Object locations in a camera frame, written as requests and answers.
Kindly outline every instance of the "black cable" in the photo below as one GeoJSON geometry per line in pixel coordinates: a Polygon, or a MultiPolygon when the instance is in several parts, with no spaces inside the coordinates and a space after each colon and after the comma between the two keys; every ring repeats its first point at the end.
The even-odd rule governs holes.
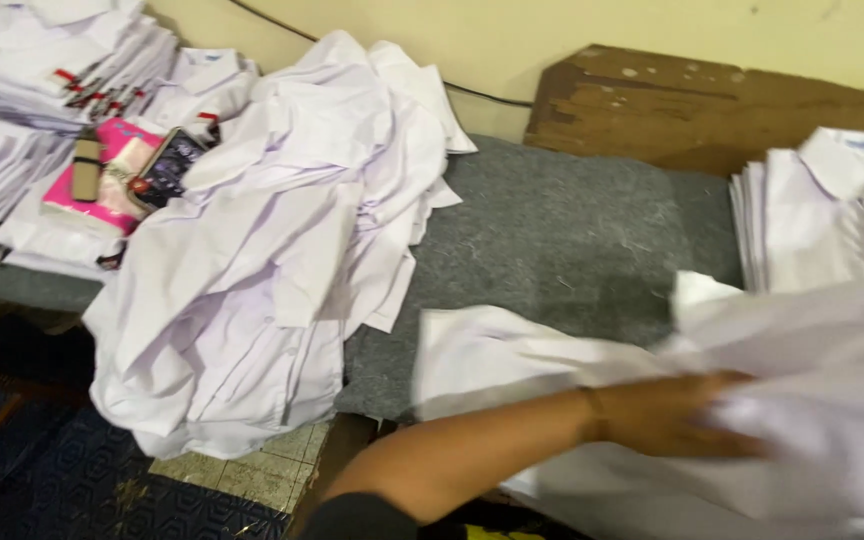
{"type": "MultiPolygon", "coordinates": [[[[281,20],[276,19],[275,17],[273,17],[271,15],[263,13],[262,11],[256,9],[255,7],[249,6],[245,2],[242,2],[241,0],[228,0],[228,1],[231,2],[232,4],[235,4],[239,8],[249,12],[250,14],[258,17],[259,19],[264,19],[264,20],[270,22],[271,24],[274,24],[275,26],[277,26],[279,28],[283,28],[285,30],[288,30],[289,32],[295,34],[296,36],[300,36],[302,38],[305,38],[309,42],[316,43],[319,40],[318,37],[316,37],[315,35],[312,35],[311,33],[307,33],[305,31],[299,30],[298,28],[296,28],[296,27],[294,27],[288,23],[282,22],[281,20]]],[[[500,103],[502,105],[508,105],[510,107],[523,107],[525,109],[532,109],[532,106],[534,105],[534,103],[532,103],[531,101],[522,101],[522,100],[518,100],[518,99],[508,99],[508,98],[504,98],[504,97],[494,96],[492,94],[487,94],[485,92],[480,92],[478,90],[466,88],[464,86],[456,84],[455,82],[449,82],[448,80],[443,80],[442,83],[445,84],[448,88],[452,89],[453,91],[466,93],[468,95],[473,95],[475,97],[480,97],[482,99],[487,99],[488,101],[493,101],[495,103],[500,103]]]]}

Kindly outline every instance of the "shirt sleeve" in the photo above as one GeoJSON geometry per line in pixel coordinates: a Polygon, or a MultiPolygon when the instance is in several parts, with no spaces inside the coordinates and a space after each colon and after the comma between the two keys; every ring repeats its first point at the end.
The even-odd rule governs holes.
{"type": "Polygon", "coordinates": [[[417,540],[419,524],[371,493],[346,493],[319,506],[298,540],[417,540]]]}

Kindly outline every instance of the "hand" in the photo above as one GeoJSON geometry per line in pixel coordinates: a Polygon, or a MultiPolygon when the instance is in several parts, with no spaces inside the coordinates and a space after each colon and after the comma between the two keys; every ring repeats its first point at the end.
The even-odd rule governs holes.
{"type": "Polygon", "coordinates": [[[690,374],[593,390],[601,417],[594,440],[620,444],[646,456],[740,458],[763,456],[762,441],[702,425],[702,415],[725,389],[749,374],[690,374]]]}

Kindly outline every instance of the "floor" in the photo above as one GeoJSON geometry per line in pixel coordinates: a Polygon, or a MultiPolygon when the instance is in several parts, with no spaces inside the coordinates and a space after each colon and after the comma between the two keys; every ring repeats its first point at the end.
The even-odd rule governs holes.
{"type": "Polygon", "coordinates": [[[328,423],[302,427],[271,439],[260,451],[227,461],[194,452],[157,459],[149,472],[291,513],[328,430],[328,423]]]}

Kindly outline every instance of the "bracelet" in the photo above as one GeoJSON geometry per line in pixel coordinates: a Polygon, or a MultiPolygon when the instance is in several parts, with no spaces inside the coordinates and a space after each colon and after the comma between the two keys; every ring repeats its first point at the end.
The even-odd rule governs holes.
{"type": "Polygon", "coordinates": [[[588,386],[580,386],[582,395],[588,400],[595,411],[595,442],[607,442],[609,440],[609,417],[606,414],[606,407],[602,404],[602,399],[599,399],[598,392],[594,388],[588,386]]]}

